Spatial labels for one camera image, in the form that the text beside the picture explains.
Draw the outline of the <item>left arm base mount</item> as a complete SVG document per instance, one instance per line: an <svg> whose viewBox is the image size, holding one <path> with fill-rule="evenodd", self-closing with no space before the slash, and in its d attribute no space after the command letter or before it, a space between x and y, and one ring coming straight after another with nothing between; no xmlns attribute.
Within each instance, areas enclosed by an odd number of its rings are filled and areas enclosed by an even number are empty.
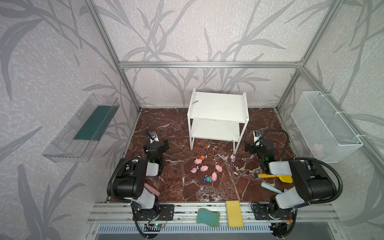
<svg viewBox="0 0 384 240"><path fill-rule="evenodd" d="M160 204L155 205L152 209L139 209L133 207L133 214L137 221L172 221L175 213L175 205Z"/></svg>

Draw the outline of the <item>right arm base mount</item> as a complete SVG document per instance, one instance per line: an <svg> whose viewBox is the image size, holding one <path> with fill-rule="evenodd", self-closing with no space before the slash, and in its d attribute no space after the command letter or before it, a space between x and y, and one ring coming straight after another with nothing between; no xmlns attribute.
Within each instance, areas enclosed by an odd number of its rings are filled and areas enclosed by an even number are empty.
<svg viewBox="0 0 384 240"><path fill-rule="evenodd" d="M274 204L253 202L250 207L256 220L288 222L294 216L292 209L280 209Z"/></svg>

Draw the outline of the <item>pink pig toy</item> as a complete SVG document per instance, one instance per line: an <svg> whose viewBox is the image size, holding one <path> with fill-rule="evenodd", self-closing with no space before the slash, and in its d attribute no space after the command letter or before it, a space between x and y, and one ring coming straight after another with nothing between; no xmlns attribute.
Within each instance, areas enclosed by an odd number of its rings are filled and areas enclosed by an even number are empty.
<svg viewBox="0 0 384 240"><path fill-rule="evenodd" d="M201 172L206 172L208 169L209 167L205 165L200 167Z"/></svg>
<svg viewBox="0 0 384 240"><path fill-rule="evenodd" d="M218 171L218 172L222 172L223 171L223 168L219 165L215 165L215 169Z"/></svg>
<svg viewBox="0 0 384 240"><path fill-rule="evenodd" d="M215 182L218 179L218 175L216 172L212 173L212 181Z"/></svg>
<svg viewBox="0 0 384 240"><path fill-rule="evenodd" d="M200 165L203 161L201 159L195 159L194 163Z"/></svg>

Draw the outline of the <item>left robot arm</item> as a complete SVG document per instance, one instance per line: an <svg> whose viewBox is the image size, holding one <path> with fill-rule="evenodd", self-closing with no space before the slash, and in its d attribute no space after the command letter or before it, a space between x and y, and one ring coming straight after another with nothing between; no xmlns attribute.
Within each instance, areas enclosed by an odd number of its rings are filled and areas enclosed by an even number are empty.
<svg viewBox="0 0 384 240"><path fill-rule="evenodd" d="M169 143L152 142L144 147L147 158L122 158L107 186L107 194L121 203L130 203L135 210L160 210L158 197L146 187L147 177L158 177L165 166L164 153Z"/></svg>

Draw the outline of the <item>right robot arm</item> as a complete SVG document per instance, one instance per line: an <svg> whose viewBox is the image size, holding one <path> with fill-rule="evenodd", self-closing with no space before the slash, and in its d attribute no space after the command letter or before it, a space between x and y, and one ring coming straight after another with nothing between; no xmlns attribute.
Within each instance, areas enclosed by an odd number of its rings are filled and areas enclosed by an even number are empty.
<svg viewBox="0 0 384 240"><path fill-rule="evenodd" d="M292 188L271 198L268 206L271 215L278 211L330 203L342 194L344 186L339 173L318 159L297 157L276 161L274 145L261 139L253 144L246 143L245 150L257 155L260 166L267 175L281 175L292 179Z"/></svg>

